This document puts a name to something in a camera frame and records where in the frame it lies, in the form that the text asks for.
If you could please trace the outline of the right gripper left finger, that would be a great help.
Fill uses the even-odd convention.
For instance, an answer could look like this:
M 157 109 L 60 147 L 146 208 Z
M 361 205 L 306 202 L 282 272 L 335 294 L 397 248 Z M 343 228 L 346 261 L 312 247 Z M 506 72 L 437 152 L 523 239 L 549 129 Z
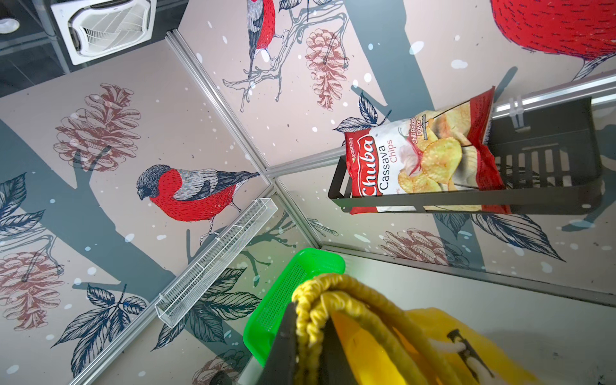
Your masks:
M 257 385 L 293 385 L 297 366 L 296 304 L 290 303 Z

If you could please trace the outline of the yellow shorts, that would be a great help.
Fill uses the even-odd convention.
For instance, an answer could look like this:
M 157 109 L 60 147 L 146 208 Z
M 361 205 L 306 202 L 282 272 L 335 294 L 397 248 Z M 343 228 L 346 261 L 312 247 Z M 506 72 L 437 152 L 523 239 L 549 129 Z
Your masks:
M 495 343 L 436 308 L 404 311 L 345 274 L 324 274 L 292 295 L 296 384 L 317 384 L 333 322 L 359 384 L 538 384 Z

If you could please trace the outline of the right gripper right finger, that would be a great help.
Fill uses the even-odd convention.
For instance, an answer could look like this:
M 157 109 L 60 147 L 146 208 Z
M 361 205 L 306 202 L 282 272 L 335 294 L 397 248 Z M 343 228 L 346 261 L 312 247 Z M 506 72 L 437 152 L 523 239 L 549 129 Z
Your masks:
M 322 353 L 319 359 L 320 385 L 357 385 L 357 381 L 347 361 L 335 324 L 330 319 L 324 330 Z

